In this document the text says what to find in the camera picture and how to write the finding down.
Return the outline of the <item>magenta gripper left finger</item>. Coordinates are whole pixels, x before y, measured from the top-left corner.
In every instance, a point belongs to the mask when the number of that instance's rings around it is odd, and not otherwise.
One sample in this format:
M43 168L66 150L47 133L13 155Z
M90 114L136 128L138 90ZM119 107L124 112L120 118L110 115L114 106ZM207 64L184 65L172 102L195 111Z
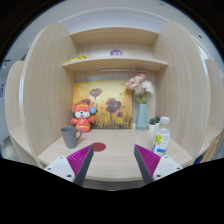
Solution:
M67 157L59 156L45 171L82 186L93 154L93 146L89 145Z

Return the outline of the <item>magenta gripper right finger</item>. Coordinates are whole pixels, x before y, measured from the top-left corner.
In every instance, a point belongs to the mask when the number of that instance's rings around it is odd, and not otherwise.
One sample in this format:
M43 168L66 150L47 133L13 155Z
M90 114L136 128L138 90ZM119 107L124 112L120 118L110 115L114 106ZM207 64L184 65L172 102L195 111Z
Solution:
M158 156L139 145L134 146L134 155L145 184L150 184L182 169L168 155Z

